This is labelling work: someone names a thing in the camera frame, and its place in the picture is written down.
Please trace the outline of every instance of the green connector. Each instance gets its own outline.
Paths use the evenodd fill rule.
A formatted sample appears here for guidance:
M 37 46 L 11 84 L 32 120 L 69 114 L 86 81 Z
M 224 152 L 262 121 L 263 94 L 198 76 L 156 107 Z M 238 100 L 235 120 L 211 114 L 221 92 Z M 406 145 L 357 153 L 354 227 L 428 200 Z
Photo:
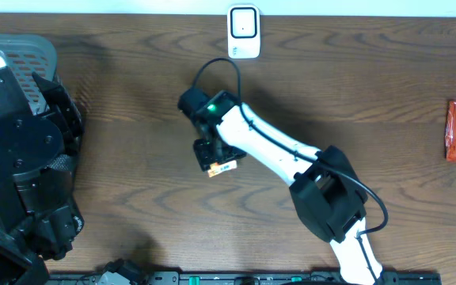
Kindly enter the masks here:
M 200 278 L 199 277 L 189 277 L 189 285 L 200 285 Z

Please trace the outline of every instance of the brown tabletop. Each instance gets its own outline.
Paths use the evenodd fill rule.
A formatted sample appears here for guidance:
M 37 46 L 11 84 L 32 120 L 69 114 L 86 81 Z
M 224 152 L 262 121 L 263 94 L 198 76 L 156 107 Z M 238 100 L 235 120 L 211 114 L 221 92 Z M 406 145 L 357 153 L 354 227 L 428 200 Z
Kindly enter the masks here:
M 456 284 L 456 165 L 444 158 L 456 19 L 262 17 L 261 28 L 260 57 L 237 61 L 244 100 L 290 136 L 345 152 L 389 208 L 370 236 L 384 266 Z M 226 17 L 0 14 L 0 32 L 48 38 L 89 110 L 75 193 L 86 225 L 51 271 L 120 257 L 185 271 L 337 266 L 258 161 L 200 171 L 177 99 L 202 64 L 227 55 Z M 220 63 L 200 84 L 234 90 L 234 72 Z M 366 206 L 369 226 L 380 223 Z

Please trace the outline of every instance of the white rectangular device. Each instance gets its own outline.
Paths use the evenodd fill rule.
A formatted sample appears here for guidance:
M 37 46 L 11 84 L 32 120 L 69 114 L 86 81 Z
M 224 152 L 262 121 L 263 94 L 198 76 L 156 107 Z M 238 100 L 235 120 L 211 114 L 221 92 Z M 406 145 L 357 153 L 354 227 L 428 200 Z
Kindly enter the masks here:
M 252 59 L 260 54 L 260 11 L 254 5 L 235 5 L 228 10 L 228 56 Z

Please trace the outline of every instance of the red wrapper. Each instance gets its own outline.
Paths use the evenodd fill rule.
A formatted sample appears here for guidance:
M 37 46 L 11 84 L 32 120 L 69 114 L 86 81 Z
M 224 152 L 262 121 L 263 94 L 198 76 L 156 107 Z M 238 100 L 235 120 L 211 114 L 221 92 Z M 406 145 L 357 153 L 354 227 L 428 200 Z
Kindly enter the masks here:
M 444 142 L 446 144 L 446 160 L 456 162 L 456 101 L 451 101 L 448 106 Z

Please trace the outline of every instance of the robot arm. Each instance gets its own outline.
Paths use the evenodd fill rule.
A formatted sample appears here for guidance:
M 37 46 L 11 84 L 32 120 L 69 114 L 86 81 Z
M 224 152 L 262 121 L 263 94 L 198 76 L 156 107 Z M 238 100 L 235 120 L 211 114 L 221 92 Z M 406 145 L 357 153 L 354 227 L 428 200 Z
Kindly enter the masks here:
M 216 60 L 226 59 L 206 65 Z M 330 243 L 344 280 L 373 284 L 382 266 L 367 236 L 360 234 L 366 225 L 367 193 L 346 156 L 334 146 L 320 151 L 297 142 L 260 119 L 240 97 L 221 91 L 210 98 L 194 87 L 198 76 L 180 97 L 178 108 L 202 135 L 193 146 L 201 169 L 243 158 L 246 153 L 255 157 L 290 187 L 298 217 L 313 234 Z

